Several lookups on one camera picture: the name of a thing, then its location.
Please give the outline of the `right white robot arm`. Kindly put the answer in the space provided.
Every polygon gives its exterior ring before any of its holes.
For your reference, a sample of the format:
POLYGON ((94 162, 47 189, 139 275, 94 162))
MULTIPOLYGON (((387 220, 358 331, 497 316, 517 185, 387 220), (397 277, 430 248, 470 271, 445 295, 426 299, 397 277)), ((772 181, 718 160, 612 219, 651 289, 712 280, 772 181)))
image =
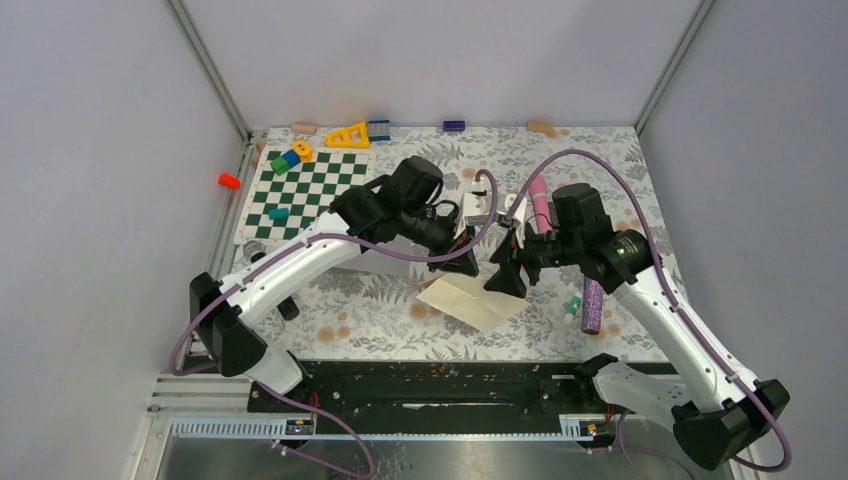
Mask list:
POLYGON ((632 410, 669 430, 698 466, 715 470, 762 438, 790 401, 777 379, 761 380, 712 334, 673 286, 637 230, 614 230, 600 193, 586 183, 551 196, 553 227, 510 228, 491 257, 488 291, 518 298, 545 268, 576 265, 625 307, 664 352, 683 386, 675 387, 599 354, 576 370, 575 402, 597 412, 632 410))

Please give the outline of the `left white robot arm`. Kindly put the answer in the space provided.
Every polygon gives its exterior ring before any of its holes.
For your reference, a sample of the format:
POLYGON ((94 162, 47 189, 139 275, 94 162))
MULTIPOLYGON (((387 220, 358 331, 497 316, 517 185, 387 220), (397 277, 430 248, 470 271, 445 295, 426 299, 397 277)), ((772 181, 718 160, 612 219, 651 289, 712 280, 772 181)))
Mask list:
POLYGON ((246 375, 272 388, 288 411, 309 401, 310 385, 293 355, 271 347, 257 324, 301 287, 324 272, 366 252, 393 256, 386 243, 402 237, 427 249, 424 257, 397 253, 432 271, 475 277, 479 267, 470 228, 457 209, 440 216, 433 196, 443 185, 441 170, 411 156, 394 172, 336 197, 300 234, 243 270, 222 279, 210 273, 189 283, 191 332, 207 350, 211 367, 224 377, 246 375))

